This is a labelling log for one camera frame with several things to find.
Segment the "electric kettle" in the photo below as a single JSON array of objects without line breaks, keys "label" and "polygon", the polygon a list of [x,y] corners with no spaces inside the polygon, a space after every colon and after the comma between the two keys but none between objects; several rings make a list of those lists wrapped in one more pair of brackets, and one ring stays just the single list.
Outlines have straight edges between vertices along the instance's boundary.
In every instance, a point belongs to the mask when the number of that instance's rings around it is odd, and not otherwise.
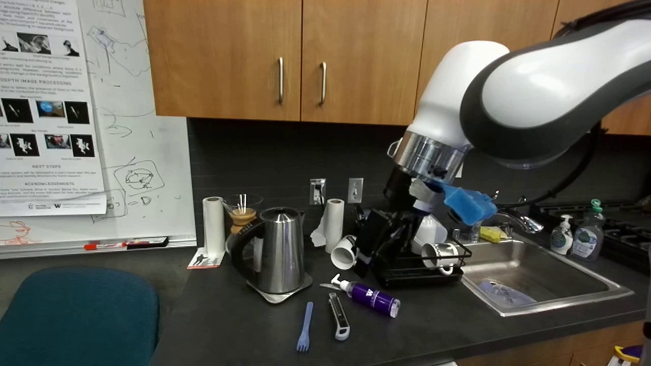
[{"label": "electric kettle", "polygon": [[[243,258],[245,248],[256,236],[263,239],[259,273]],[[265,209],[259,220],[232,236],[230,258],[247,283],[269,304],[284,304],[312,285],[304,260],[304,216],[290,207]]]}]

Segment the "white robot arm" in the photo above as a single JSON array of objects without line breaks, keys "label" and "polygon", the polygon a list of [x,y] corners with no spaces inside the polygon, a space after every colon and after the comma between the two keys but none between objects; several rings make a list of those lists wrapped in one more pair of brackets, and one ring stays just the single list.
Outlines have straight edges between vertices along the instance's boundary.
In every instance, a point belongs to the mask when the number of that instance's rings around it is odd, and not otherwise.
[{"label": "white robot arm", "polygon": [[649,90],[649,0],[584,17],[523,51],[460,42],[437,65],[390,156],[406,178],[426,184],[454,180],[470,149],[532,168]]}]

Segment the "wooden cabinet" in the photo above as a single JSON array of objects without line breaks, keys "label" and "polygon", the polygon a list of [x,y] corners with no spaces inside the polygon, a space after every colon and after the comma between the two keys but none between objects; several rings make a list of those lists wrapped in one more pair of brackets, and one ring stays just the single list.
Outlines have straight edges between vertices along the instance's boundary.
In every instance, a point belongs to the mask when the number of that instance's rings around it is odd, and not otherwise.
[{"label": "wooden cabinet", "polygon": [[435,65],[457,42],[496,41],[523,48],[551,34],[558,0],[430,0],[420,96]]},{"label": "wooden cabinet", "polygon": [[[614,5],[623,5],[623,0],[561,0],[553,28],[558,30],[564,22]],[[605,118],[602,126],[608,131],[608,135],[651,136],[651,93],[634,97],[613,110]]]},{"label": "wooden cabinet", "polygon": [[299,120],[301,0],[147,0],[156,111]]},{"label": "wooden cabinet", "polygon": [[147,0],[156,111],[407,125],[428,0]]},{"label": "wooden cabinet", "polygon": [[306,0],[301,120],[409,125],[426,9],[428,0]]},{"label": "wooden cabinet", "polygon": [[613,358],[613,346],[643,344],[643,323],[623,323],[588,334],[558,337],[514,350],[457,359],[460,366],[605,366]]}]

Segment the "bottle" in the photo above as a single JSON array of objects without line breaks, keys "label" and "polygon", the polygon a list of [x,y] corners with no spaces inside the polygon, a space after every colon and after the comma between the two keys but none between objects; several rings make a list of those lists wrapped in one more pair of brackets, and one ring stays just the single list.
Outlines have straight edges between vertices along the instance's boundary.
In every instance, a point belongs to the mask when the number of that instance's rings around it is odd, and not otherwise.
[{"label": "bottle", "polygon": [[553,252],[565,256],[573,245],[572,225],[569,225],[572,216],[561,216],[561,218],[564,221],[558,223],[556,230],[551,230],[550,247]]},{"label": "bottle", "polygon": [[573,231],[572,256],[594,260],[605,242],[605,214],[602,204],[598,199],[591,199],[591,207],[584,214],[583,223]]},{"label": "bottle", "polygon": [[371,308],[387,317],[398,316],[402,301],[383,291],[371,288],[360,283],[341,281],[341,274],[335,274],[329,283],[345,291],[355,304]]}]

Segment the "wall outlet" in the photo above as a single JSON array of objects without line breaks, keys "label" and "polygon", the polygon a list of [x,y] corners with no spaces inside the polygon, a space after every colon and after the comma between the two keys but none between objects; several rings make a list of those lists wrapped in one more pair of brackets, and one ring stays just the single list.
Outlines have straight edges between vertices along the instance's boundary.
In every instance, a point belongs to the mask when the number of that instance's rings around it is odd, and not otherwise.
[{"label": "wall outlet", "polygon": [[364,202],[364,178],[350,178],[348,180],[348,204],[363,204]]},{"label": "wall outlet", "polygon": [[310,180],[310,205],[326,205],[326,180]]}]

